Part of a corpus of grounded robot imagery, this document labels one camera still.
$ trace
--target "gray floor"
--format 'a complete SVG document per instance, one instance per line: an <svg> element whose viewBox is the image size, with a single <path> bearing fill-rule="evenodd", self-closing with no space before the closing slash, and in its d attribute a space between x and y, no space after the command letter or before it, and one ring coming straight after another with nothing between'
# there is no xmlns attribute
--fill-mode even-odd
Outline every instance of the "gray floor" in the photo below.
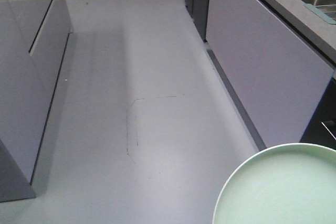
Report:
<svg viewBox="0 0 336 224"><path fill-rule="evenodd" d="M211 223L257 152L184 0L67 0L69 37L33 188L2 223Z"/></svg>

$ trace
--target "scuff mark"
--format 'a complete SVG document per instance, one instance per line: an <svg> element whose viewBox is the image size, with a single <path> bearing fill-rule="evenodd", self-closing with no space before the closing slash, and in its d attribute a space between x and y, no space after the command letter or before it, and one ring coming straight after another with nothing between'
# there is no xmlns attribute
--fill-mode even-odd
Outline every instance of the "scuff mark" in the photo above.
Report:
<svg viewBox="0 0 336 224"><path fill-rule="evenodd" d="M132 106L135 104L135 102L137 102L137 101L139 101L139 100L145 100L145 98L137 98L137 99L135 99L135 100L131 103L130 107L127 109L127 113L128 113L128 111L132 108Z"/></svg>
<svg viewBox="0 0 336 224"><path fill-rule="evenodd" d="M126 113L126 154L128 155L128 114Z"/></svg>
<svg viewBox="0 0 336 224"><path fill-rule="evenodd" d="M156 97L156 99L159 99L159 98L170 98L170 97L177 97L177 95L168 95L166 97Z"/></svg>
<svg viewBox="0 0 336 224"><path fill-rule="evenodd" d="M127 153L127 155L130 157L131 161L132 161L133 163L135 163L135 164L136 164L136 162L134 161L134 159L132 159L131 155L130 155L130 154L128 154L128 153Z"/></svg>

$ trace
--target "light green plate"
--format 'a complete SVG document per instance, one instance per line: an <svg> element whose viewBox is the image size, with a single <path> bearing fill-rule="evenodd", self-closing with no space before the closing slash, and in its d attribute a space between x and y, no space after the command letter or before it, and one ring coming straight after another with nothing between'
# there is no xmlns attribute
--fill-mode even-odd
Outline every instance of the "light green plate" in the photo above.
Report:
<svg viewBox="0 0 336 224"><path fill-rule="evenodd" d="M213 224L336 223L336 151L279 145L249 158L225 183Z"/></svg>

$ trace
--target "plate rim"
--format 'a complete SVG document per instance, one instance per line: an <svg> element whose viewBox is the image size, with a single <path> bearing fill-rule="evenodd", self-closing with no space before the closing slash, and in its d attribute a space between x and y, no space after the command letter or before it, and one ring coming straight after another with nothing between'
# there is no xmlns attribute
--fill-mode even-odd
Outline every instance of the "plate rim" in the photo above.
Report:
<svg viewBox="0 0 336 224"><path fill-rule="evenodd" d="M325 150L329 150L329 151L332 151L336 154L336 150L334 149L331 149L329 147L326 147L326 146L323 146L323 145L318 145L318 144L311 144L311 143L288 143L288 144L280 144L280 145L276 145L276 146L272 146L270 148L266 148L260 152L257 152L255 153L254 155L252 155L251 157L249 157L248 159L246 159L244 162L242 162L232 173L231 175L228 177L228 179L225 181L225 184L224 186L222 187L219 195L218 195L218 198L217 198L217 201L216 201L216 205L215 205L215 209L214 209L214 212L213 212L213 217L212 217L212 224L215 224L215 215L216 215L216 212L217 212L217 208L218 208L218 204L219 204L219 200L221 199L221 196L225 190L225 188L227 187L227 184L230 182L230 180L232 179L232 177L238 173L238 171L246 164L248 163L250 160L256 158L257 156L259 155L262 155L263 153L265 152L269 152L269 151L272 151L274 149L278 149L278 148L283 148L283 147L288 147L288 146L311 146L311 147L315 147L315 148L322 148L322 149L325 149Z"/></svg>

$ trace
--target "gray countertop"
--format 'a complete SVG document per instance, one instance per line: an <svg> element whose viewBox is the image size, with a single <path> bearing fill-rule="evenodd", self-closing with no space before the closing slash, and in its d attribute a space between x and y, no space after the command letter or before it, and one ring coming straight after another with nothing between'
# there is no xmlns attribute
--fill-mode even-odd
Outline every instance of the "gray countertop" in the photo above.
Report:
<svg viewBox="0 0 336 224"><path fill-rule="evenodd" d="M326 23L301 0L265 1L336 64L336 25Z"/></svg>

